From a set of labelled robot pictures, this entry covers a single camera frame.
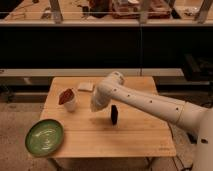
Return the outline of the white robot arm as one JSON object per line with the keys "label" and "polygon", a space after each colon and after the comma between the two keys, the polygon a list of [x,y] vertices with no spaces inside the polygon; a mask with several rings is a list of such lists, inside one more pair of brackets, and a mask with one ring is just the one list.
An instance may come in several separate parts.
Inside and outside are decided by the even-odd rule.
{"label": "white robot arm", "polygon": [[213,107],[150,94],[124,86],[124,76],[111,72],[100,81],[91,96],[91,110],[100,111],[114,99],[149,113],[197,137],[191,171],[213,171]]}

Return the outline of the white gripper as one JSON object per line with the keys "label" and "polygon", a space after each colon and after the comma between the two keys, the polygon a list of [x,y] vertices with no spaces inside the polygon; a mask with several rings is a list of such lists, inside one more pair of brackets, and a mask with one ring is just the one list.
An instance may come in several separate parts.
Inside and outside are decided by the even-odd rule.
{"label": "white gripper", "polygon": [[91,96],[91,111],[97,112],[104,108],[106,108],[108,105],[108,98],[106,96],[103,96],[101,94],[95,93]]}

